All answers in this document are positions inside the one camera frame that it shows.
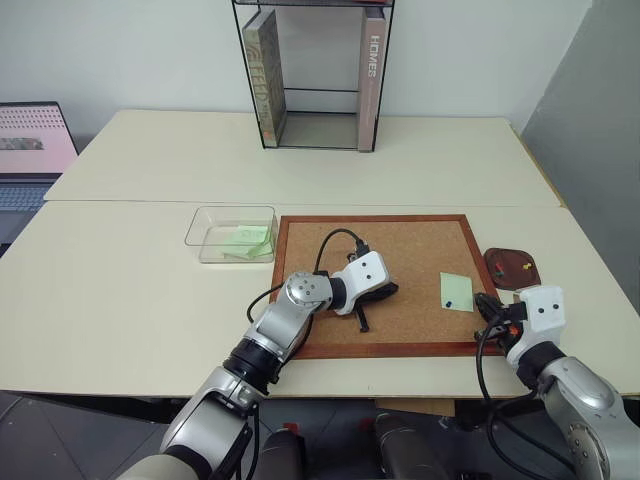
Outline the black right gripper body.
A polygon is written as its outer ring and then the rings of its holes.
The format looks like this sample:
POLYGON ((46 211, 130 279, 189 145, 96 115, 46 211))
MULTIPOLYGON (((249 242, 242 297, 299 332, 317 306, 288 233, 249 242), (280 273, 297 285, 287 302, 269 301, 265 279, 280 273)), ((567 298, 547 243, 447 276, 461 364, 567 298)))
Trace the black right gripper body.
POLYGON ((526 304, 522 301, 499 304, 496 314, 498 321, 492 329, 492 338, 502 351, 510 351, 523 335, 524 321, 528 319, 526 304))

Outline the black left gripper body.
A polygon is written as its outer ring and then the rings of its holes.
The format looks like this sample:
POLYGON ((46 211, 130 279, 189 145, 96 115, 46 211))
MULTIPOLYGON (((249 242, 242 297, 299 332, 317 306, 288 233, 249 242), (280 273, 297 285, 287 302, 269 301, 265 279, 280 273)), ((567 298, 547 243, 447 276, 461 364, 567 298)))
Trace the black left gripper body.
POLYGON ((391 285, 381 286, 373 291, 361 295, 358 299, 359 304, 368 304, 382 301, 391 295, 391 285))

